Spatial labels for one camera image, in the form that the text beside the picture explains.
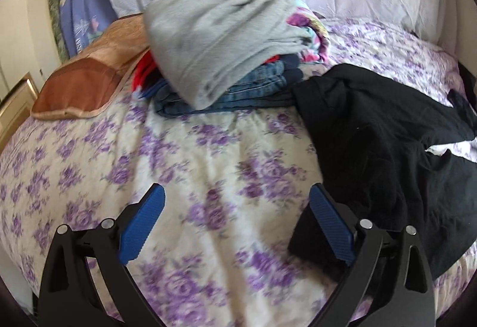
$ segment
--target gray fabric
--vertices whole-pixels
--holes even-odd
[[[310,42],[286,23],[295,0],[158,0],[144,23],[164,77],[196,110],[274,55],[293,54]]]

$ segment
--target brown pillow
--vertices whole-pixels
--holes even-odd
[[[99,115],[121,91],[148,47],[142,15],[116,20],[48,78],[32,117],[61,120]]]

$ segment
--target floral bedsheet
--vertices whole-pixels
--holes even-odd
[[[349,62],[445,104],[450,88],[463,91],[453,57],[398,27],[325,25],[330,63],[304,66],[309,75]],[[169,326],[307,326],[335,284],[286,251],[310,187],[322,180],[297,111],[164,119],[152,105],[132,101],[128,89],[90,120],[28,119],[0,156],[0,241],[34,292],[60,224],[96,226],[158,182],[165,210],[128,269]],[[475,143],[449,147],[477,159]],[[89,265],[108,312],[118,316],[96,261]],[[438,315],[476,267],[474,244],[436,281]],[[356,316],[368,306],[364,301]]]

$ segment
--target stack of folded clothes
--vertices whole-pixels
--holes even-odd
[[[165,117],[292,106],[299,65],[325,62],[330,45],[300,0],[158,0],[144,23],[133,95]]]

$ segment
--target blue gripper pad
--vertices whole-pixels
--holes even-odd
[[[356,259],[353,235],[318,186],[312,186],[309,191],[309,206],[335,257],[351,266]]]
[[[123,265],[138,257],[164,206],[164,187],[157,185],[121,234],[119,260]]]

